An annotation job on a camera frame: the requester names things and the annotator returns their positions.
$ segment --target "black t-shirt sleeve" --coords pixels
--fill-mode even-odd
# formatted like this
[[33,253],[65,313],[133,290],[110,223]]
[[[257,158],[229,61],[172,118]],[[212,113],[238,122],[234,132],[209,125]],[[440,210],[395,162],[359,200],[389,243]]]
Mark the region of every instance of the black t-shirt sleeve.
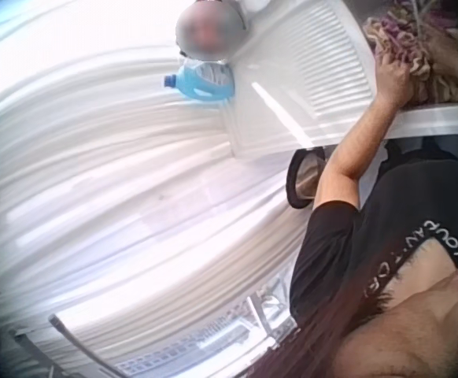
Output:
[[308,304],[340,282],[351,252],[351,234],[358,209],[343,201],[326,202],[311,215],[290,287],[290,312],[299,321]]

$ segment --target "plastic container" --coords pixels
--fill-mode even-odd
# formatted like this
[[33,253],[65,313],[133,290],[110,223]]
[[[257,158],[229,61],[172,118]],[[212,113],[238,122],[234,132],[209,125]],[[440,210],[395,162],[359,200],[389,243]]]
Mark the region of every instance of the plastic container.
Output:
[[228,100],[235,95],[231,68],[214,62],[187,60],[178,74],[164,78],[164,86],[204,102]]

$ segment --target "long dark hair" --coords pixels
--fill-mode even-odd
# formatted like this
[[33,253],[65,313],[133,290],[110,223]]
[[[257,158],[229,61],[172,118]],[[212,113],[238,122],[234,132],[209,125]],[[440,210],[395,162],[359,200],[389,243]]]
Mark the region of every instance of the long dark hair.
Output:
[[384,295],[374,298],[364,296],[380,258],[381,255],[367,261],[349,279],[326,272],[325,284],[332,284],[336,289],[326,293],[322,301],[312,303],[301,317],[296,317],[297,330],[257,361],[250,368],[248,378],[334,376],[333,359],[343,339],[382,313],[389,300]]

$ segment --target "white washing machine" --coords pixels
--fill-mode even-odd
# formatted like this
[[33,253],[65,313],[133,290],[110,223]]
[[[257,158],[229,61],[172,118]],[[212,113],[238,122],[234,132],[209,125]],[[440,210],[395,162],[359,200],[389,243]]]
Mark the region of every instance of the white washing machine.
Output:
[[[271,1],[230,61],[236,96],[222,113],[235,156],[338,144],[375,94],[375,61],[361,25],[390,4]],[[451,134],[458,135],[458,104],[404,111],[388,138]]]

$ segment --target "detergent bottle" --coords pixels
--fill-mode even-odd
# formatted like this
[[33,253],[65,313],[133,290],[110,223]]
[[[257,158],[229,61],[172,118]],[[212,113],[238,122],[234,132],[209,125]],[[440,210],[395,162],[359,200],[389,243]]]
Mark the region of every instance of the detergent bottle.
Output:
[[166,76],[164,86],[176,88],[194,100],[223,101],[235,95],[231,68],[215,62],[186,60],[178,74]]

